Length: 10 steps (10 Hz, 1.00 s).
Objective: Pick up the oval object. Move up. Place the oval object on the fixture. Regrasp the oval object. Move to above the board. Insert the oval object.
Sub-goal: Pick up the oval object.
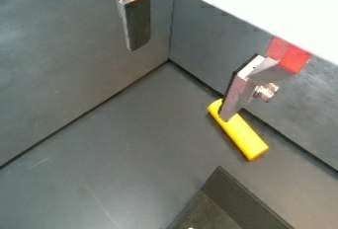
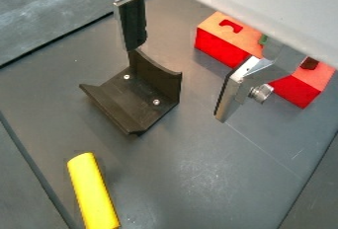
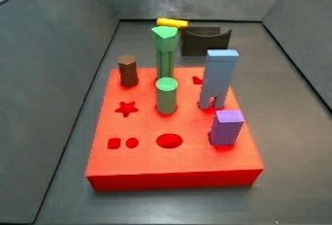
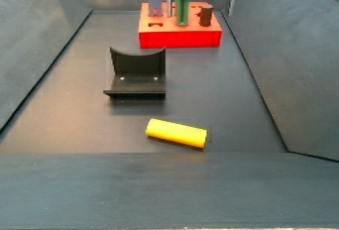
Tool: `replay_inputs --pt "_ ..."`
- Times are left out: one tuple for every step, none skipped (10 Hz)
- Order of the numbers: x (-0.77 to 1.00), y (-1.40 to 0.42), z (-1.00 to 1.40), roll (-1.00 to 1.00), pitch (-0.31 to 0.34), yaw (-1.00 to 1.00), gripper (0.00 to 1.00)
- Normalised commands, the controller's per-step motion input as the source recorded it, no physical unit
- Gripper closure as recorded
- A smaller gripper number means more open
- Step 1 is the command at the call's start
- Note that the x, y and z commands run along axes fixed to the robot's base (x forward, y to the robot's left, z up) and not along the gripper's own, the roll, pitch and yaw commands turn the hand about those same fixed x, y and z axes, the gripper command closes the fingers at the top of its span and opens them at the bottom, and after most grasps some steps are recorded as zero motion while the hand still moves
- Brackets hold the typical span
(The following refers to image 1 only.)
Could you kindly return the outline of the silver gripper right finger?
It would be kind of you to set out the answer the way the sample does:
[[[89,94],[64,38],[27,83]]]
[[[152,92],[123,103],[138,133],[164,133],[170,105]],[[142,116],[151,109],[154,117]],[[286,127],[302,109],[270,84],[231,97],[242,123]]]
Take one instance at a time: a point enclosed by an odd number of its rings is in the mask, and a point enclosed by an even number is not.
[[[299,73],[311,54],[278,37],[273,37],[266,55],[255,54],[234,71],[219,115],[228,121],[240,108],[259,98],[267,102],[277,94],[277,81]]]

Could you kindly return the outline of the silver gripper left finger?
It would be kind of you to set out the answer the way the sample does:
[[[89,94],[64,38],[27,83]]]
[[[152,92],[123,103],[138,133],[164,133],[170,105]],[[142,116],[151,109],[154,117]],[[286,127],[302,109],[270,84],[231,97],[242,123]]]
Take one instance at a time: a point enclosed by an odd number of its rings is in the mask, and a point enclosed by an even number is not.
[[[151,0],[116,0],[127,48],[135,51],[151,39]]]

